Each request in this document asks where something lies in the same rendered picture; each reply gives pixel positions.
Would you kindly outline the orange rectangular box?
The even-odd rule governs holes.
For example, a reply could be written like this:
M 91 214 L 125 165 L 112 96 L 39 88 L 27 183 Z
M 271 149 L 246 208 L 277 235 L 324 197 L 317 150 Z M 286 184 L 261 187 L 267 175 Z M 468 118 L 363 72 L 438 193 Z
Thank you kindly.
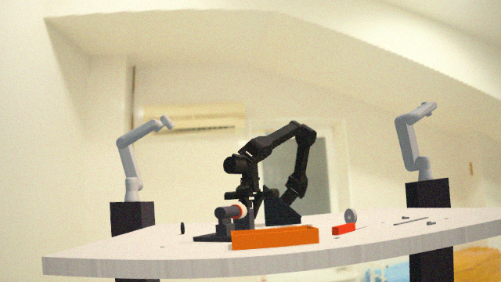
M 233 251 L 318 243 L 319 228 L 315 228 L 314 226 L 287 226 L 263 230 L 232 230 Z

